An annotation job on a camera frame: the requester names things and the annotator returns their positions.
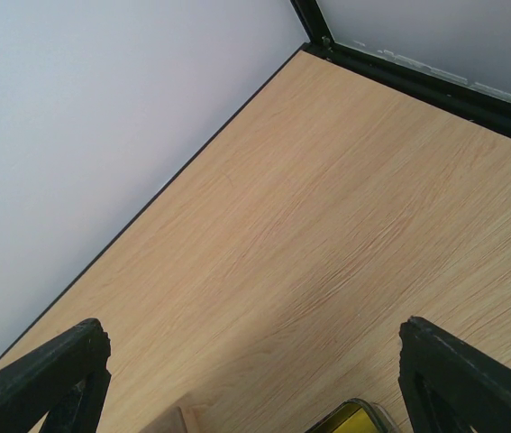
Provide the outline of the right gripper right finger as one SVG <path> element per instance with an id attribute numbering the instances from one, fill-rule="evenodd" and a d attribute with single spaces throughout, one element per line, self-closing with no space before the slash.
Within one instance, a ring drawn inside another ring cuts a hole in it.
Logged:
<path id="1" fill-rule="evenodd" d="M 400 390 L 414 432 L 511 432 L 511 369 L 421 317 L 400 326 Z"/>

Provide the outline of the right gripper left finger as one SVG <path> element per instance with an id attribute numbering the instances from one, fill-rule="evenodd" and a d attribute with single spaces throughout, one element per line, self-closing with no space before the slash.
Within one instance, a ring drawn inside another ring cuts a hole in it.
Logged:
<path id="1" fill-rule="evenodd" d="M 85 319 L 0 370 L 0 432 L 95 432 L 111 381 L 110 339 Z"/>

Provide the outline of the gold tin box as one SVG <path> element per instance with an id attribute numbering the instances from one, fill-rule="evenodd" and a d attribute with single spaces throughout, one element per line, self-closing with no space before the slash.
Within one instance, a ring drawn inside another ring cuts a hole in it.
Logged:
<path id="1" fill-rule="evenodd" d="M 397 423 L 375 402 L 354 398 L 344 401 L 309 430 L 309 433 L 399 432 Z"/>

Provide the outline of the wooden chess board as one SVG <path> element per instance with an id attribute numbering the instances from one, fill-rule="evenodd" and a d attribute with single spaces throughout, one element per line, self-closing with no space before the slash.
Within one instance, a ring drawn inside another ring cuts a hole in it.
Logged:
<path id="1" fill-rule="evenodd" d="M 199 433 L 195 413 L 185 406 L 173 406 L 141 430 L 141 433 Z"/>

